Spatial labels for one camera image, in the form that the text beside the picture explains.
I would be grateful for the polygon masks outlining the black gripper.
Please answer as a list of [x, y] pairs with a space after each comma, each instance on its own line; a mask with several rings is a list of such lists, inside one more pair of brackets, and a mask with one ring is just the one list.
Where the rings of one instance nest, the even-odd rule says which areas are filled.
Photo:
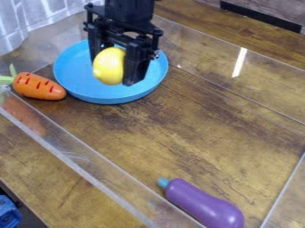
[[159, 57], [159, 49], [152, 46], [152, 39], [163, 36], [163, 31], [152, 24], [155, 0], [104, 0], [103, 5], [84, 5], [87, 21], [83, 30], [88, 34], [91, 61], [97, 53], [115, 44], [109, 36], [119, 37], [125, 32], [139, 35], [125, 46], [123, 85], [132, 86], [147, 74], [148, 64]]

